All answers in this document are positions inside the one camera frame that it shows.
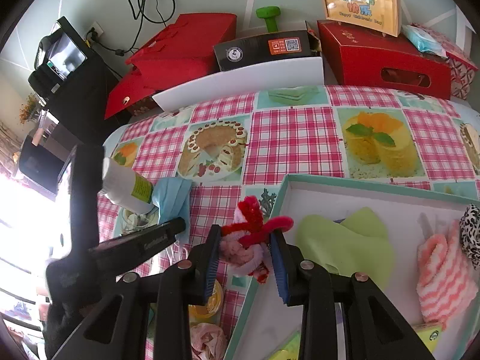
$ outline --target metal screw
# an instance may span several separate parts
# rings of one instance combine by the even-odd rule
[[[137,274],[135,272],[129,272],[123,276],[123,281],[126,283],[131,283],[135,280],[137,280]]]
[[[309,259],[304,259],[301,263],[300,263],[300,267],[302,269],[306,269],[307,271],[310,270],[310,269],[313,269],[315,265],[309,260]]]
[[[357,272],[355,274],[355,280],[361,282],[361,283],[364,283],[368,280],[368,275],[363,273],[363,272]]]
[[[192,266],[192,263],[189,259],[183,259],[182,261],[179,261],[177,264],[177,267],[180,269],[188,269]]]

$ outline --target qr code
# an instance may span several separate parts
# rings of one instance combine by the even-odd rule
[[[285,39],[285,46],[287,51],[300,51],[298,39]]]

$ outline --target electrical outlet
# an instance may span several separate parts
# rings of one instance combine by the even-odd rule
[[[97,34],[98,34],[98,35],[97,35],[98,38],[100,38],[100,37],[103,35],[103,32],[104,32],[104,31],[103,31],[102,28],[100,27],[100,24],[98,24],[96,21],[94,21],[93,24],[92,24],[90,27],[88,27],[89,30],[90,30],[91,28],[95,28],[95,31],[96,31]]]

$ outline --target light green cloth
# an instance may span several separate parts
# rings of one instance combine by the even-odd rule
[[[342,276],[364,272],[382,289],[395,264],[388,231],[368,207],[340,224],[320,215],[308,215],[298,225],[296,243],[304,258],[328,272]]]

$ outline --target green dumbbell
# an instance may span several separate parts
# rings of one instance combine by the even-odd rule
[[[265,19],[268,32],[277,32],[277,21],[275,17],[280,15],[279,7],[262,7],[256,10],[259,19]]]

